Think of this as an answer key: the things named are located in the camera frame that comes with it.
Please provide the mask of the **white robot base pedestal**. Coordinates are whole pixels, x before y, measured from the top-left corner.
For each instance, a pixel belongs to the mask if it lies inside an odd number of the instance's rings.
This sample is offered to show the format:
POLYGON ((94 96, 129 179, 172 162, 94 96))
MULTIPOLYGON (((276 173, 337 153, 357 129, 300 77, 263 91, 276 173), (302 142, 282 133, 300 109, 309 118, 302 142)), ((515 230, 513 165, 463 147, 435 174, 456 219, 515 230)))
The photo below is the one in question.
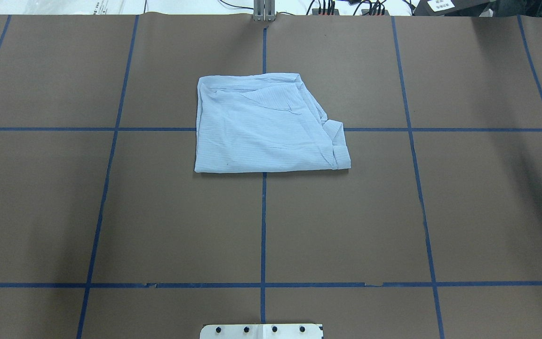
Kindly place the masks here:
POLYGON ((209 324, 200 331, 200 339, 323 339, 321 324, 209 324))

